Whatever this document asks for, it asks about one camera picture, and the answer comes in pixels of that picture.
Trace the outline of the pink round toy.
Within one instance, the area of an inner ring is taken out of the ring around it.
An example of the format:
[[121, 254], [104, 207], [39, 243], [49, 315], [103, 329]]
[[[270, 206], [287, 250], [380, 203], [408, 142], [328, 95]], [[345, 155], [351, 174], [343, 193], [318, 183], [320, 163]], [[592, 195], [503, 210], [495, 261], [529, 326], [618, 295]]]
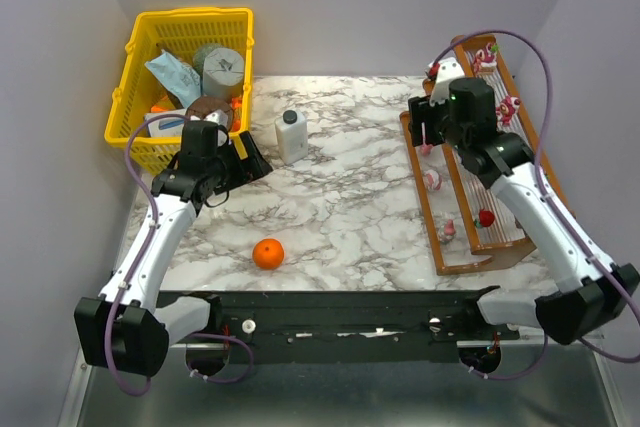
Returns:
[[422, 145], [420, 147], [420, 153], [423, 156], [428, 156], [431, 153], [432, 149], [433, 149], [432, 145]]

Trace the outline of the white bottle black cap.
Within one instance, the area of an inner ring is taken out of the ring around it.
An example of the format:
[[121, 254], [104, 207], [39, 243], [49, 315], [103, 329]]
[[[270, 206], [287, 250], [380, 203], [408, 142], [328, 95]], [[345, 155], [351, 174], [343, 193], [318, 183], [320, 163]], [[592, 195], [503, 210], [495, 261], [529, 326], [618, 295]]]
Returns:
[[308, 154], [307, 119], [298, 110], [285, 110], [274, 122], [281, 160], [291, 165]]

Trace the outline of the pink white toy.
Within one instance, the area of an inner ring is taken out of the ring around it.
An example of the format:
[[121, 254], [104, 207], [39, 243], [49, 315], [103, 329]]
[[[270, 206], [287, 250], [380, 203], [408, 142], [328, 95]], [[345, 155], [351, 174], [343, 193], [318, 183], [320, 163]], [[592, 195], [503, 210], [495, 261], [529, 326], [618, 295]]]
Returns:
[[438, 191], [442, 186], [442, 177], [434, 169], [428, 169], [424, 172], [424, 183], [428, 191]]

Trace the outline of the pink strawberry bear toy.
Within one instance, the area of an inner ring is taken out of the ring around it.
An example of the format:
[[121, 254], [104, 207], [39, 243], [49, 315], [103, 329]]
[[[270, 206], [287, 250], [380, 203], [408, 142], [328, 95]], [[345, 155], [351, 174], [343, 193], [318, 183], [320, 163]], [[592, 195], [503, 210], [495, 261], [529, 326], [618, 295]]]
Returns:
[[508, 127], [517, 116], [522, 102], [517, 96], [505, 96], [496, 107], [497, 120], [502, 127]]

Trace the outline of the red white bear toy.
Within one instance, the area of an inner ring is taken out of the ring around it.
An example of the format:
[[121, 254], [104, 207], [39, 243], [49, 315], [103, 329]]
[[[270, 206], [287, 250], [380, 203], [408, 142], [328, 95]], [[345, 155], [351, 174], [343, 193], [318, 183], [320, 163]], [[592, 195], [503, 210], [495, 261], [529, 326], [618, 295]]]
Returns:
[[472, 70], [476, 75], [493, 73], [497, 68], [497, 54], [499, 47], [495, 42], [488, 42], [476, 51], [473, 58]]

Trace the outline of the orange fruit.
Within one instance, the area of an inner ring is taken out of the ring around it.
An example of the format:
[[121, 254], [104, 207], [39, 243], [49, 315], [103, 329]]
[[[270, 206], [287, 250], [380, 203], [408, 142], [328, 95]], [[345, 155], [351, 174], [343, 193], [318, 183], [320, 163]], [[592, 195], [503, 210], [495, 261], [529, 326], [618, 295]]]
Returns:
[[253, 248], [252, 260], [263, 270], [275, 270], [284, 261], [285, 251], [282, 244], [274, 238], [265, 238]]

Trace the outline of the red hat figure toy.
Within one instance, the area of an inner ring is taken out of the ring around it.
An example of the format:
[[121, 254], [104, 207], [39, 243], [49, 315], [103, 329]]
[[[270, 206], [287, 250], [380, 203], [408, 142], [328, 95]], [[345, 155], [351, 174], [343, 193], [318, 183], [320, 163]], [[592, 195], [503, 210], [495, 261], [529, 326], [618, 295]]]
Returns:
[[477, 228], [489, 228], [495, 222], [495, 214], [491, 210], [480, 209], [474, 224]]

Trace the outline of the pink bunny figure toy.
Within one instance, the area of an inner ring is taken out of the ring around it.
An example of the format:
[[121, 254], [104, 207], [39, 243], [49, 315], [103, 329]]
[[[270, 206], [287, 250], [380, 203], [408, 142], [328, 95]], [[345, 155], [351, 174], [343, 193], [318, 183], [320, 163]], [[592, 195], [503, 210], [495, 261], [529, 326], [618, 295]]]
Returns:
[[456, 228], [454, 221], [452, 219], [446, 220], [438, 230], [437, 236], [439, 242], [443, 245], [446, 245], [454, 240], [456, 237]]

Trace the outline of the yellow plastic basket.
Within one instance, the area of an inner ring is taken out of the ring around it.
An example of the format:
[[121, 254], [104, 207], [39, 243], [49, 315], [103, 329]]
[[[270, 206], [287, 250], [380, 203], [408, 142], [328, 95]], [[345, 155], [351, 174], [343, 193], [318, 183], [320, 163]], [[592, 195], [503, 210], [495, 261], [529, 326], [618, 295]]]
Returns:
[[248, 8], [147, 11], [135, 20], [104, 131], [151, 174], [180, 148], [183, 121], [171, 109], [217, 120], [241, 159], [250, 157], [254, 15]]

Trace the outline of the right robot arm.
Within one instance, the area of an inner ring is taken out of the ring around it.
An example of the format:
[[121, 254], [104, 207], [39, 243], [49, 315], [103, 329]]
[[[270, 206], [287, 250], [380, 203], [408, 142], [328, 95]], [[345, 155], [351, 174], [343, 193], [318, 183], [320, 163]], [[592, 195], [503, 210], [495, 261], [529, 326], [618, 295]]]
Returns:
[[408, 127], [412, 145], [448, 144], [463, 167], [500, 200], [545, 259], [553, 293], [494, 289], [477, 301], [488, 324], [540, 328], [569, 345], [616, 319], [639, 285], [630, 263], [619, 265], [578, 224], [560, 201], [529, 145], [497, 127], [494, 90], [484, 80], [461, 77], [441, 101], [412, 97]]

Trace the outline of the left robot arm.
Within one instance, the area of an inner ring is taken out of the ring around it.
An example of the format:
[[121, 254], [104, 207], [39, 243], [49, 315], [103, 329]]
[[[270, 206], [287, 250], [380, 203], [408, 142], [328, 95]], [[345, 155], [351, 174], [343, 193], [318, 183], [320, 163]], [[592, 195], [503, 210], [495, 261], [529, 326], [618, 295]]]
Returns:
[[272, 172], [253, 137], [233, 137], [203, 120], [184, 124], [178, 152], [151, 183], [139, 185], [149, 205], [130, 250], [95, 298], [79, 300], [74, 321], [85, 361], [151, 378], [170, 346], [200, 332], [217, 334], [222, 307], [213, 294], [186, 294], [157, 304], [182, 238], [210, 198], [227, 196]]

